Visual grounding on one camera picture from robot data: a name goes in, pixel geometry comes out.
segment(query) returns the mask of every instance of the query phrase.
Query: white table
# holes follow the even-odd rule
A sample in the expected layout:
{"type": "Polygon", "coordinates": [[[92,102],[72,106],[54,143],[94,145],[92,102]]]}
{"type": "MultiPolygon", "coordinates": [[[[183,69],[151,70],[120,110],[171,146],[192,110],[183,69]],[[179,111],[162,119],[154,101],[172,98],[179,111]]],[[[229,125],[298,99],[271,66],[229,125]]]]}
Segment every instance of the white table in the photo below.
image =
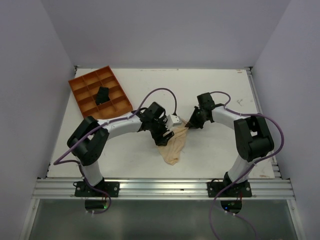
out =
{"type": "MultiPolygon", "coordinates": [[[[95,69],[78,69],[76,77],[95,69]]],[[[178,100],[177,114],[189,120],[197,95],[224,91],[231,95],[229,108],[242,113],[256,113],[254,97],[245,70],[224,69],[123,69],[113,68],[133,108],[153,89],[171,89],[178,100]]],[[[227,97],[214,94],[216,103],[227,97]]],[[[152,102],[162,105],[167,114],[173,112],[174,100],[170,93],[158,91],[144,106],[152,102]]],[[[67,149],[67,140],[83,120],[73,94],[70,94],[65,115],[53,151],[54,162],[67,149]]],[[[237,157],[234,131],[219,124],[206,122],[203,129],[189,129],[187,140],[175,165],[165,163],[149,132],[128,133],[108,140],[99,158],[101,173],[106,178],[223,178],[237,157]]],[[[75,159],[69,154],[67,159],[75,159]]],[[[50,178],[80,177],[74,163],[51,165],[50,178]]],[[[270,160],[259,163],[250,178],[274,178],[270,160]]]]}

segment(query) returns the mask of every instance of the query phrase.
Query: robotic arm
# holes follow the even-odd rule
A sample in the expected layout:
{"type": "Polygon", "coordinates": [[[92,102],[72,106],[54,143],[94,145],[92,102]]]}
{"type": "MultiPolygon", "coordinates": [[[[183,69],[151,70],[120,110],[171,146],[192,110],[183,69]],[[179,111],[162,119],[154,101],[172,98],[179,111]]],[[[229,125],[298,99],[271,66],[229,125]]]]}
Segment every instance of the robotic arm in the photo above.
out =
{"type": "MultiPolygon", "coordinates": [[[[148,130],[157,146],[166,146],[169,139],[174,136],[170,128],[182,123],[178,116],[173,114],[166,116],[165,109],[156,102],[143,112],[140,111],[133,117],[130,117],[131,115],[132,113],[127,113],[117,117],[116,119],[123,120],[114,121],[100,128],[91,139],[87,137],[72,151],[72,154],[80,160],[80,168],[88,183],[96,189],[105,189],[98,158],[107,140],[126,133],[148,130]]],[[[71,148],[89,131],[113,119],[96,120],[92,116],[86,117],[67,141],[67,146],[71,148]]]]}
{"type": "MultiPolygon", "coordinates": [[[[186,127],[202,129],[206,121],[216,122],[234,130],[238,156],[232,168],[224,175],[222,188],[228,186],[248,168],[254,164],[254,160],[264,157],[274,149],[274,141],[270,134],[266,120],[262,116],[243,117],[227,111],[223,104],[215,104],[211,94],[203,93],[197,96],[199,106],[194,107],[193,114],[186,127]]],[[[230,188],[229,192],[238,194],[241,188],[246,186],[248,175],[243,177],[230,188]]]]}

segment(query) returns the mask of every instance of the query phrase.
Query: gray wall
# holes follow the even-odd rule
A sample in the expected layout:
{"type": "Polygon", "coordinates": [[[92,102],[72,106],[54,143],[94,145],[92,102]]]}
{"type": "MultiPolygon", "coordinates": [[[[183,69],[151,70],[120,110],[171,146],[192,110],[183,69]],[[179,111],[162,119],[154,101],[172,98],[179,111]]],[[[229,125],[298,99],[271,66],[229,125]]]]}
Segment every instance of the gray wall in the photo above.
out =
{"type": "Polygon", "coordinates": [[[0,238],[15,240],[49,164],[73,66],[38,0],[1,0],[0,34],[0,238]]]}
{"type": "Polygon", "coordinates": [[[319,239],[320,1],[292,0],[253,68],[263,112],[285,134],[278,155],[308,239],[319,239]]]}
{"type": "Polygon", "coordinates": [[[253,66],[290,0],[42,0],[84,67],[253,66]]]}

